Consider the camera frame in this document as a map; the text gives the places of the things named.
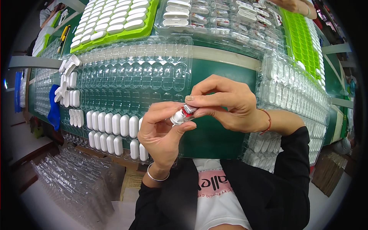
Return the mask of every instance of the fingernail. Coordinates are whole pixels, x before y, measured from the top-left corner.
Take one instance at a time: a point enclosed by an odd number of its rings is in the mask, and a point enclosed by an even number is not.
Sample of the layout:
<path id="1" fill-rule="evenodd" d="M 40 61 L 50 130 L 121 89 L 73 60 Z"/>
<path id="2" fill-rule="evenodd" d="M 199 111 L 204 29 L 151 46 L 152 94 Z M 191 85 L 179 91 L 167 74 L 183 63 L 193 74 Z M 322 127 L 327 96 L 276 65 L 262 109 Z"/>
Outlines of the fingernail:
<path id="1" fill-rule="evenodd" d="M 194 117 L 199 118 L 199 117 L 203 117 L 204 115 L 206 115 L 206 113 L 198 113 L 198 114 L 194 114 Z"/>
<path id="2" fill-rule="evenodd" d="M 190 95 L 185 96 L 185 100 L 194 100 L 194 96 L 190 96 Z"/>

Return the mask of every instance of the finger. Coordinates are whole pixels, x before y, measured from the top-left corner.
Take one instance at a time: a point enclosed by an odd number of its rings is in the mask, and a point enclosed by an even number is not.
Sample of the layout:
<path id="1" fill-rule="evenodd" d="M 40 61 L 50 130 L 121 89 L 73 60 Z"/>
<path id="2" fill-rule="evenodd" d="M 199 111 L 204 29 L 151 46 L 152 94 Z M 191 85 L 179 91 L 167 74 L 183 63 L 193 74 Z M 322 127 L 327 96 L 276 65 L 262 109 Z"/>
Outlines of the finger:
<path id="1" fill-rule="evenodd" d="M 212 74 L 200 83 L 193 86 L 191 95 L 203 95 L 208 91 L 217 90 L 220 92 L 233 92 L 237 84 L 243 84 L 232 81 L 228 78 Z"/>
<path id="2" fill-rule="evenodd" d="M 186 96 L 185 102 L 195 107 L 224 106 L 238 107 L 240 98 L 235 93 L 214 93 L 210 95 Z"/>
<path id="3" fill-rule="evenodd" d="M 232 129 L 232 121 L 234 120 L 233 115 L 226 111 L 222 107 L 202 107 L 194 112 L 194 117 L 203 117 L 205 115 L 210 115 L 218 120 L 225 129 Z"/>
<path id="4" fill-rule="evenodd" d="M 181 103 L 181 102 L 158 102 L 158 103 L 153 103 L 148 111 L 156 111 L 156 110 L 162 110 L 162 109 L 166 109 L 166 108 L 179 108 L 181 106 L 183 106 L 184 103 Z"/>
<path id="5" fill-rule="evenodd" d="M 186 131 L 193 130 L 197 127 L 197 124 L 195 124 L 192 121 L 184 122 L 181 125 L 175 125 L 172 127 L 170 132 L 165 136 L 165 138 L 169 139 L 170 141 L 174 143 L 179 143 L 180 138 L 183 136 L 183 134 Z"/>
<path id="6" fill-rule="evenodd" d="M 148 111 L 143 119 L 141 124 L 141 129 L 139 130 L 142 134 L 149 134 L 155 129 L 155 124 L 157 122 L 163 121 L 166 118 L 171 117 L 178 110 L 176 107 L 169 107 L 156 111 Z"/>

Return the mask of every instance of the hand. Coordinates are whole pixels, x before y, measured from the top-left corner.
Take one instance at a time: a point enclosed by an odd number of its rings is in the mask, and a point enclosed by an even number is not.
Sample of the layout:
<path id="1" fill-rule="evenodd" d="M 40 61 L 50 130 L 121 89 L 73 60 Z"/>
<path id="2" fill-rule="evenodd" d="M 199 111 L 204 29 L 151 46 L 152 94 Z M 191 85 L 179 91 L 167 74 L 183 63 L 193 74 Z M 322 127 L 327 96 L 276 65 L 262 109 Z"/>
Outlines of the hand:
<path id="1" fill-rule="evenodd" d="M 173 126 L 170 119 L 167 119 L 183 104 L 180 102 L 154 103 L 143 117 L 138 140 L 155 160 L 155 165 L 159 169 L 171 168 L 178 157 L 180 138 L 186 131 L 197 127 L 192 121 Z"/>
<path id="2" fill-rule="evenodd" d="M 256 98 L 248 85 L 225 77 L 211 75 L 196 84 L 185 102 L 201 107 L 194 112 L 194 117 L 210 115 L 229 130 L 259 132 L 269 126 L 267 114 L 256 109 Z"/>

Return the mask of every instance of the white t-shirt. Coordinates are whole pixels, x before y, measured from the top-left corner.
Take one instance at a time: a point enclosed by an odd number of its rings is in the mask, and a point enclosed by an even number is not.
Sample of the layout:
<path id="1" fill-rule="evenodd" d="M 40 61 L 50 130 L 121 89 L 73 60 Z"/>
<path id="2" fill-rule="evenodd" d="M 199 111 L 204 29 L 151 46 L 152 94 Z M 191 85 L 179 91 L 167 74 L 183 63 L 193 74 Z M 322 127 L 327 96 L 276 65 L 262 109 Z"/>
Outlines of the white t-shirt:
<path id="1" fill-rule="evenodd" d="M 49 18 L 51 11 L 60 3 L 60 0 L 54 0 L 46 9 L 40 11 L 40 26 Z"/>
<path id="2" fill-rule="evenodd" d="M 219 159 L 193 159 L 198 171 L 198 203 L 195 230 L 220 224 L 252 230 Z"/>

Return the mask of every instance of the silver bracelet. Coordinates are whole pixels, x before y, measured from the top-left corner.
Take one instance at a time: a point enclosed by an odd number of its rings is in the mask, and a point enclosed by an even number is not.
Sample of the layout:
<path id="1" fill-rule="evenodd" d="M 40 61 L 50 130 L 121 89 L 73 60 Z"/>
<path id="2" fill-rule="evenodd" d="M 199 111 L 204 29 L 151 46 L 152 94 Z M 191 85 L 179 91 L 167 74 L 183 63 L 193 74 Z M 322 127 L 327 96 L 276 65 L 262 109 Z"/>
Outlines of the silver bracelet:
<path id="1" fill-rule="evenodd" d="M 170 176 L 170 171 L 169 171 L 169 174 L 167 175 L 167 177 L 166 177 L 165 179 L 163 179 L 163 180 L 157 180 L 157 179 L 153 178 L 153 177 L 150 175 L 149 171 L 148 171 L 152 164 L 153 164 L 153 162 L 152 162 L 152 163 L 147 167 L 147 175 L 148 175 L 152 180 L 154 180 L 154 181 L 164 181 L 164 180 L 166 180 L 167 178 L 169 178 L 169 176 Z"/>

